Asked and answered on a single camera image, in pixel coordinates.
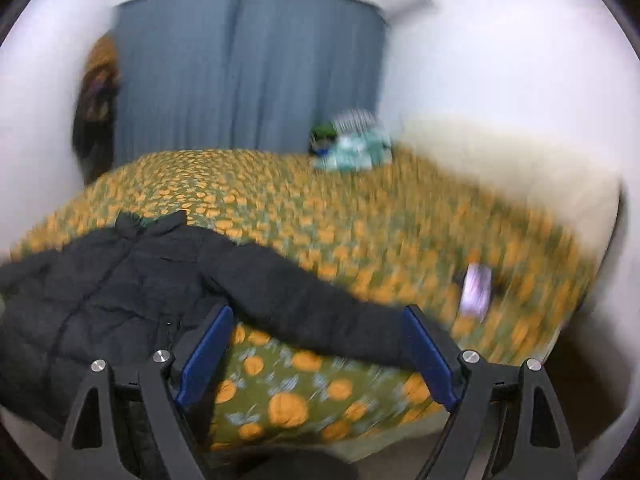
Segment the blue grey curtain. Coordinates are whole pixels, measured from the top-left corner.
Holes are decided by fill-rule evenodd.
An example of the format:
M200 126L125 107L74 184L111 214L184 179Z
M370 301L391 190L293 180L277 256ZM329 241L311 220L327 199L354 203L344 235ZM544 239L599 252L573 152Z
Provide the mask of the blue grey curtain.
M115 159L196 148L303 154L378 102L386 25L356 0L132 0L117 11Z

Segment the hanging dark clothes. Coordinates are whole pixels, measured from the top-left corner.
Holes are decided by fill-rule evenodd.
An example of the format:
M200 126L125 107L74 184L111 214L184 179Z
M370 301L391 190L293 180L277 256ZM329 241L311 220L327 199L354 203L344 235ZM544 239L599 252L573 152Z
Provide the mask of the hanging dark clothes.
M116 44L105 34L87 56L73 124L72 148L85 186L113 165L119 78Z

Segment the small purple packet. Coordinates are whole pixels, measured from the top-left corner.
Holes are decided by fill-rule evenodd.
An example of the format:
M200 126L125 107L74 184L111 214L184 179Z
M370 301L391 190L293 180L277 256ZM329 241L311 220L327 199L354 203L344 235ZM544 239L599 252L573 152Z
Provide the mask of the small purple packet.
M491 268L469 263L461 274L454 277L454 284L460 287L459 313L483 321L494 294Z

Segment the black puffer jacket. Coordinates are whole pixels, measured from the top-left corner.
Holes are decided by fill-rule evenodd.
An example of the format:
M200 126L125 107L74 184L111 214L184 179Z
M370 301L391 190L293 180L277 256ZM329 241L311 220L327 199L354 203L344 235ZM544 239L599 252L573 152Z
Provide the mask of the black puffer jacket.
M430 404L398 309L361 301L277 252L191 226L183 212L151 222L121 214L60 249L1 269L1 402L53 437L97 359L136 364L174 350L216 307L235 329L221 341L207 399L219 445L320 432L341 439L410 422Z

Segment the green orange leaf bedspread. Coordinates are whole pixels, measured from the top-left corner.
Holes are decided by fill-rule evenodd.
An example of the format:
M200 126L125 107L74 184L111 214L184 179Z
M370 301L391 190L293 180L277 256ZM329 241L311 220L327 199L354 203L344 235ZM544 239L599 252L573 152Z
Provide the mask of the green orange leaf bedspread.
M13 258L60 248L130 211L145 220L182 210L194 226L275 249L318 278L380 304L417 304L462 346L494 362L548 356L589 289L597 266L572 232L396 148L393 161L363 172L314 169L304 155L249 150L161 152L104 174L13 246ZM454 277L469 263L491 268L483 321L459 313ZM341 439L280 431L247 443L334 443L350 458L436 432L445 413L430 396L410 422Z

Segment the pile of folded clothes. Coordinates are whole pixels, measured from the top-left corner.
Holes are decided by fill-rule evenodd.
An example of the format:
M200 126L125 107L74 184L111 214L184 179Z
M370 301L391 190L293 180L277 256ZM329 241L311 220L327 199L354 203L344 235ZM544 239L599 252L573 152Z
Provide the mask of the pile of folded clothes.
M352 108L310 133L314 168L324 171L366 171L393 161L393 142L368 110Z

